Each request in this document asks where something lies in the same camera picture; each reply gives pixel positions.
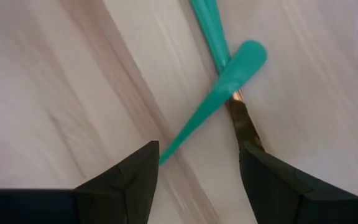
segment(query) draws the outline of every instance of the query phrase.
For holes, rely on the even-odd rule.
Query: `light wood grain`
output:
[[[268,152],[358,195],[358,1],[218,1]],[[216,73],[187,0],[0,0],[0,188],[72,188],[161,150]],[[256,223],[224,108],[161,167],[149,223]]]

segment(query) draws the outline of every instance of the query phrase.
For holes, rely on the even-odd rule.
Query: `teal plastic stick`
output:
[[[230,52],[224,39],[222,23],[215,0],[191,0],[201,30],[209,45],[216,70],[222,74],[230,61]]]
[[[194,115],[179,132],[171,145],[160,156],[162,165],[179,145],[214,111],[216,111],[235,91],[252,77],[265,63],[267,53],[264,47],[253,40],[244,42],[233,59],[228,63],[209,95],[199,105]]]

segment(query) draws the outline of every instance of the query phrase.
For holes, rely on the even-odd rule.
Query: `wooden floor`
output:
[[[358,0],[219,0],[266,150],[358,195]],[[216,78],[188,0],[0,0],[0,188],[73,188],[175,137]],[[160,169],[149,223],[256,223],[224,108]]]

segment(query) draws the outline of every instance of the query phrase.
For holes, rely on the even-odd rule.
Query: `teal handle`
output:
[[[235,91],[252,77],[265,63],[267,53],[264,47],[253,40],[244,42],[233,59],[228,63],[209,95],[199,105],[194,115],[179,132],[171,145],[160,156],[162,165],[179,145],[214,111],[216,111]]]
[[[224,39],[224,32],[216,0],[191,0],[201,30],[209,45],[218,74],[230,61],[230,52]]]

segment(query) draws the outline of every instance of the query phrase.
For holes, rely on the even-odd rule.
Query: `teal plastic tool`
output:
[[[253,40],[244,42],[233,60],[224,39],[223,27],[215,0],[191,0],[205,39],[209,45],[216,70],[221,75],[209,95],[199,105],[194,115],[179,132],[171,145],[160,156],[162,165],[180,144],[216,111],[232,94],[265,63],[267,53],[264,47]]]
[[[160,164],[163,164],[209,115],[253,76],[265,63],[266,58],[266,51],[260,43],[253,40],[244,42],[214,84],[209,95],[199,105],[168,149],[160,156]]]

